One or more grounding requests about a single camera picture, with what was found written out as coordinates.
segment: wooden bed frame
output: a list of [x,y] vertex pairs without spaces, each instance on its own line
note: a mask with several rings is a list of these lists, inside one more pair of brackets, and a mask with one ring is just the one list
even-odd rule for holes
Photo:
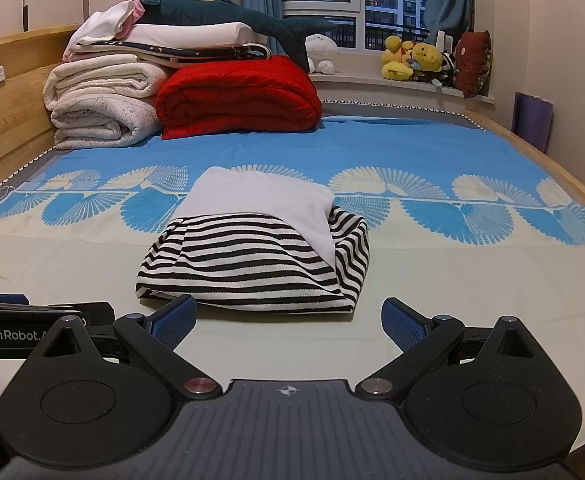
[[[44,28],[0,38],[0,64],[6,72],[6,81],[0,83],[0,183],[53,146],[54,129],[42,89],[76,28]],[[482,114],[468,111],[466,115],[508,140],[585,205],[585,185],[559,164]],[[585,445],[570,454],[568,463],[585,480]]]

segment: purple yoga mat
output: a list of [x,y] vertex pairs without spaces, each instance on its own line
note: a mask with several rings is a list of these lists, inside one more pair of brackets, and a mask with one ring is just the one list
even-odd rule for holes
[[512,132],[546,153],[553,107],[550,101],[541,97],[517,92],[514,95]]

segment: stuffed animal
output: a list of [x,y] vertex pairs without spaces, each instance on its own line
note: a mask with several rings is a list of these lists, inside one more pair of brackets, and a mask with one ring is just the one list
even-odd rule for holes
[[381,75],[394,81],[407,81],[413,76],[413,73],[415,73],[414,70],[399,61],[390,61],[381,69]]
[[452,86],[454,83],[454,75],[457,73],[454,57],[447,52],[442,53],[441,57],[443,60],[439,71],[423,72],[416,70],[415,75],[413,75],[413,80],[432,83],[436,87]]
[[415,44],[412,41],[402,41],[399,36],[389,36],[384,41],[386,50],[381,54],[381,60],[384,64],[391,61],[402,62],[404,57],[410,50],[412,50]]
[[336,25],[323,18],[294,16],[277,19],[264,12],[248,9],[232,0],[140,0],[145,12],[137,22],[152,25],[196,27],[219,23],[245,23],[257,34],[275,38],[291,60],[309,71],[306,38]]
[[313,34],[306,38],[306,51],[311,74],[313,72],[327,75],[335,73],[333,61],[339,54],[339,47],[332,39],[323,34]]
[[412,49],[411,57],[406,59],[414,70],[420,72],[441,72],[443,55],[434,45],[417,43]]
[[412,41],[402,41],[399,36],[389,36],[384,41],[386,50],[381,54],[383,67],[381,75],[394,81],[407,81],[415,72],[405,60],[415,46]]

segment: yellow stuffed toy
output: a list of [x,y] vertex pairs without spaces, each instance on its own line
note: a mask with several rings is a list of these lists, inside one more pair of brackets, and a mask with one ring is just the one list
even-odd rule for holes
[[443,54],[434,45],[417,43],[412,49],[412,54],[406,59],[408,64],[421,72],[441,72]]
[[381,69],[381,75],[394,81],[407,81],[414,73],[414,70],[399,61],[390,61]]
[[415,44],[412,41],[402,41],[399,36],[394,35],[387,37],[384,44],[386,45],[386,50],[381,54],[381,60],[384,63],[381,74],[386,79],[395,81],[410,79],[414,70],[406,62],[406,59],[410,57],[411,50]]

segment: red blanket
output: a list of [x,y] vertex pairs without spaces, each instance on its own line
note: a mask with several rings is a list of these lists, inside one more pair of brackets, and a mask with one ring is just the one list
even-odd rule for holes
[[182,68],[160,90],[163,139],[237,130],[298,132],[319,123],[312,81],[285,56]]

